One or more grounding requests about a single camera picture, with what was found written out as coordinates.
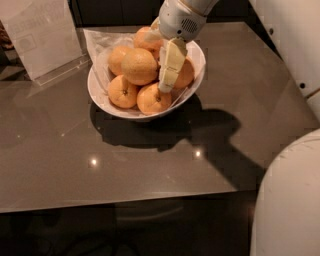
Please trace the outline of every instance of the white paper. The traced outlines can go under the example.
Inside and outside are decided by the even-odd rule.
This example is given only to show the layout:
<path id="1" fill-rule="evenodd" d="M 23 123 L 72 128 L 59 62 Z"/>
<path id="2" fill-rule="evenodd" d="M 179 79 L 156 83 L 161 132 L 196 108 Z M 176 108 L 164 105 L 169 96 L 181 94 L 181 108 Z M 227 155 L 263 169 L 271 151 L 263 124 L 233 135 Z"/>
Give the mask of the white paper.
<path id="1" fill-rule="evenodd" d="M 82 56 L 66 0 L 2 1 L 0 9 L 10 11 L 0 19 L 32 80 Z"/>

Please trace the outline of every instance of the bowl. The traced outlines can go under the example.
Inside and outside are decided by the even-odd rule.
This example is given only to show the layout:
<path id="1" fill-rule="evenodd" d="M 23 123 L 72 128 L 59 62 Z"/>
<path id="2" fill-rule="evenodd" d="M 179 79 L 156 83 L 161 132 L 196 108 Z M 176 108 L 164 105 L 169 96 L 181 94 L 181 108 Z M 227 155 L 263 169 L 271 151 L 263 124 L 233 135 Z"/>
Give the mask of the bowl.
<path id="1" fill-rule="evenodd" d="M 144 115 L 138 108 L 121 109 L 112 104 L 108 98 L 107 88 L 109 82 L 115 77 L 106 64 L 108 54 L 112 51 L 113 47 L 108 47 L 101 52 L 97 58 L 96 65 L 92 66 L 88 76 L 88 91 L 94 103 L 106 113 L 123 119 L 128 119 L 137 122 L 148 122 L 155 118 L 165 116 L 175 109 L 179 108 L 185 103 L 199 88 L 205 74 L 206 60 L 205 56 L 199 45 L 191 41 L 187 43 L 188 56 L 191 58 L 194 69 L 195 79 L 185 89 L 173 89 L 172 99 L 173 104 L 169 109 L 161 113 L 153 115 Z"/>

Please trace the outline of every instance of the dark background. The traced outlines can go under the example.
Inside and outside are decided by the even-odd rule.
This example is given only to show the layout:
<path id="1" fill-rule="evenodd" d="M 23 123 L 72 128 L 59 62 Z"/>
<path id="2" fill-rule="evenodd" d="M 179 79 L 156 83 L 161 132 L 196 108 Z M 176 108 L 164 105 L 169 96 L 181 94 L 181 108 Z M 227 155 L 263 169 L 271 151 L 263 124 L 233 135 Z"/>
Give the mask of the dark background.
<path id="1" fill-rule="evenodd" d="M 163 0 L 71 0 L 76 27 L 150 25 Z M 272 49 L 275 47 L 248 0 L 220 0 L 207 22 L 245 22 Z"/>

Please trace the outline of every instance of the table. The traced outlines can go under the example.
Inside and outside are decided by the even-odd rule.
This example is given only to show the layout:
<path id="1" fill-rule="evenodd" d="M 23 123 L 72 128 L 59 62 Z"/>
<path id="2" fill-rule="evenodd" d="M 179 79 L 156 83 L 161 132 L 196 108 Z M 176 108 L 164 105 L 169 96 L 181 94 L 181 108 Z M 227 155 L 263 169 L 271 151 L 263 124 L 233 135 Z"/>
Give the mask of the table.
<path id="1" fill-rule="evenodd" d="M 90 99 L 90 65 L 50 85 L 0 83 L 0 212 L 254 190 L 319 128 L 281 59 L 244 23 L 197 42 L 205 80 L 172 114 L 120 120 Z"/>

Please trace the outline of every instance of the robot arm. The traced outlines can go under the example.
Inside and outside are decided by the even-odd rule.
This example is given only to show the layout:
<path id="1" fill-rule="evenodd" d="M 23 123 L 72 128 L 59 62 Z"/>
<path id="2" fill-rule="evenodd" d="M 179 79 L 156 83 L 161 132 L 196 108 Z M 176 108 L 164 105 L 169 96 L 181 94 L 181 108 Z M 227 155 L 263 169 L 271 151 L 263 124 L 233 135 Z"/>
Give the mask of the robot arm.
<path id="1" fill-rule="evenodd" d="M 148 35 L 168 40 L 160 51 L 159 90 L 170 92 L 187 55 L 186 43 L 197 37 L 219 0 L 165 0 Z"/>

